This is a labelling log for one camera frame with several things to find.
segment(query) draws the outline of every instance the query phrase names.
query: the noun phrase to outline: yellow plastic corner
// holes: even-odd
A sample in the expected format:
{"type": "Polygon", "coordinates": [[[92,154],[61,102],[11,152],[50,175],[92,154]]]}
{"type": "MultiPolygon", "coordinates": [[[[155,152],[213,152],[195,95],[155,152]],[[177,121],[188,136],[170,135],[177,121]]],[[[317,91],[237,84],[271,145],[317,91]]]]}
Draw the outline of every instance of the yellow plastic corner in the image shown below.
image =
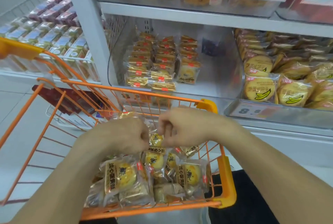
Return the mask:
{"type": "Polygon", "coordinates": [[[33,60],[40,53],[43,53],[43,51],[43,48],[0,37],[1,58],[5,58],[6,56],[13,54],[19,56],[20,58],[33,60]]]}
{"type": "Polygon", "coordinates": [[[217,158],[217,163],[219,165],[221,177],[222,195],[220,197],[213,198],[213,201],[221,202],[221,205],[219,205],[217,208],[225,208],[236,203],[237,193],[232,178],[229,158],[224,155],[220,156],[217,158]]]}
{"type": "Polygon", "coordinates": [[[204,109],[212,113],[218,113],[216,104],[211,100],[202,99],[203,102],[195,103],[194,105],[199,109],[204,109]]]}

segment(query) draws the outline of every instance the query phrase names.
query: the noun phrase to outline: hand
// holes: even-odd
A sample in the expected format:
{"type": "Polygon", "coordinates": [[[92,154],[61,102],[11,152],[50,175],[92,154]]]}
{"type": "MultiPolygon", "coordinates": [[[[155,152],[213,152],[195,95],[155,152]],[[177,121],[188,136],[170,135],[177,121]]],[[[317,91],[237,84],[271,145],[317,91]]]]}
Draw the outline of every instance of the hand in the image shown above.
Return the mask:
{"type": "Polygon", "coordinates": [[[135,154],[149,148],[149,133],[144,122],[128,117],[110,120],[81,135],[71,152],[102,160],[111,154],[135,154]]]}
{"type": "Polygon", "coordinates": [[[237,127],[242,128],[234,120],[222,115],[176,107],[160,115],[157,130],[159,135],[164,134],[163,145],[190,147],[210,140],[224,144],[232,138],[237,127]]]}

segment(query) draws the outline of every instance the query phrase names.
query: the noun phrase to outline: black pants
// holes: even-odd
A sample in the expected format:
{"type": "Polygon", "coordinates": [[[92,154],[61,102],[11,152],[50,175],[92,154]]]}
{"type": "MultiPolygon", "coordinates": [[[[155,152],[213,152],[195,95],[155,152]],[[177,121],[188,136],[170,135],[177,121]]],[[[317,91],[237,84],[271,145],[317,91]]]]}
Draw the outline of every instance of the black pants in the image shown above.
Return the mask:
{"type": "MultiPolygon", "coordinates": [[[[244,170],[233,171],[237,200],[235,205],[223,209],[210,207],[212,224],[279,224],[256,186],[244,170]]],[[[221,184],[220,176],[213,176],[214,184],[221,184]]],[[[222,187],[216,187],[214,194],[220,195],[222,187]]]]}

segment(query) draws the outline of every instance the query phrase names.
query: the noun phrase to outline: right forearm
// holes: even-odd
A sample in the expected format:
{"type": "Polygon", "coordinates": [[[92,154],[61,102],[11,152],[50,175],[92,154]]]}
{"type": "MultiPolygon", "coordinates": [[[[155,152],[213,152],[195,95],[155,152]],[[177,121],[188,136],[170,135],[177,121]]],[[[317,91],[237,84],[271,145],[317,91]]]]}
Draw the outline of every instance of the right forearm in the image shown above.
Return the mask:
{"type": "Polygon", "coordinates": [[[328,223],[333,209],[329,185],[246,129],[236,127],[227,138],[219,143],[243,167],[281,224],[328,223]]]}

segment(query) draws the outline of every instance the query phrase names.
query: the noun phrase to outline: shelf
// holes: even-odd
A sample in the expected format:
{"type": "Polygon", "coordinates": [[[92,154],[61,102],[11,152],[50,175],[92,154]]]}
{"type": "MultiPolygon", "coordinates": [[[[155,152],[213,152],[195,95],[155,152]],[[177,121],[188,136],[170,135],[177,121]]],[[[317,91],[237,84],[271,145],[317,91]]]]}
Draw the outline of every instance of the shelf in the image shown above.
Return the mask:
{"type": "Polygon", "coordinates": [[[122,3],[99,2],[102,12],[106,14],[151,18],[159,20],[180,21],[186,23],[218,25],[223,27],[250,28],[265,31],[297,33],[301,35],[332,37],[333,25],[310,24],[281,19],[277,14],[271,18],[236,16],[197,12],[164,7],[148,7],[122,3]]]}
{"type": "MultiPolygon", "coordinates": [[[[10,81],[13,82],[19,82],[24,84],[30,84],[31,86],[39,84],[39,82],[36,80],[38,77],[43,77],[42,74],[32,74],[32,73],[26,73],[26,72],[9,72],[9,71],[0,71],[0,76],[4,76],[10,81]]],[[[57,87],[60,88],[70,88],[68,84],[63,83],[59,78],[53,77],[54,82],[57,87]]],[[[92,84],[101,84],[100,82],[95,81],[89,81],[89,83],[92,84]]],[[[88,88],[81,86],[82,90],[89,91],[88,88]]]]}

